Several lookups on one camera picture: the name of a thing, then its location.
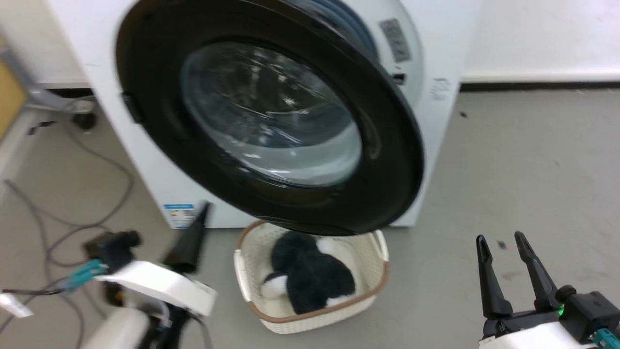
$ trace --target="plastic basket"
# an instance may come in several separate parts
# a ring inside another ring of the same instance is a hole
[[[271,331],[291,334],[334,324],[363,312],[374,302],[377,294],[385,287],[389,274],[388,248],[380,230],[351,237],[335,237],[334,240],[355,253],[355,261],[361,271],[361,282],[356,280],[360,292],[355,298],[313,312],[275,317],[269,314],[266,301],[259,289],[266,275],[261,266],[269,263],[269,256],[275,241],[287,229],[262,221],[248,226],[234,252],[234,266],[243,298],[252,312]]]

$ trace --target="floor stain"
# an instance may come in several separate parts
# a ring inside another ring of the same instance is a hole
[[[521,276],[520,271],[509,271],[507,273],[502,274],[502,279],[512,281],[517,276]]]
[[[604,271],[594,271],[590,268],[585,268],[583,274],[576,277],[577,281],[591,281],[600,278],[609,279],[610,276]]]

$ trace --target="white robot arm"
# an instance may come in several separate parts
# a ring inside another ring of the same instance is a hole
[[[83,348],[177,349],[185,325],[192,319],[202,324],[211,314],[217,293],[187,278],[198,268],[208,209],[205,204],[180,233],[162,265],[133,259],[131,248],[140,243],[136,232],[104,233],[84,244],[88,257],[107,267],[95,278],[112,290],[108,301],[121,296],[122,302]]]
[[[534,287],[535,310],[514,313],[493,271],[485,238],[476,239],[484,323],[480,349],[620,349],[614,331],[620,310],[599,292],[559,290],[521,232],[515,233],[521,260]]]

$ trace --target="teal connector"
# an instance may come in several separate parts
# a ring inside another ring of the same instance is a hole
[[[608,329],[596,331],[594,343],[601,349],[620,349],[620,341]]]
[[[69,277],[69,280],[64,284],[64,288],[68,292],[73,292],[77,288],[80,288],[82,285],[86,284],[95,276],[102,275],[105,273],[105,268],[100,260],[91,260],[82,268],[79,268],[77,271],[73,272]]]

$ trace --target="black and white plush toy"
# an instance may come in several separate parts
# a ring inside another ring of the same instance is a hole
[[[355,293],[351,271],[331,253],[334,241],[287,232],[273,246],[269,274],[260,292],[266,299],[288,295],[296,314],[345,302]]]

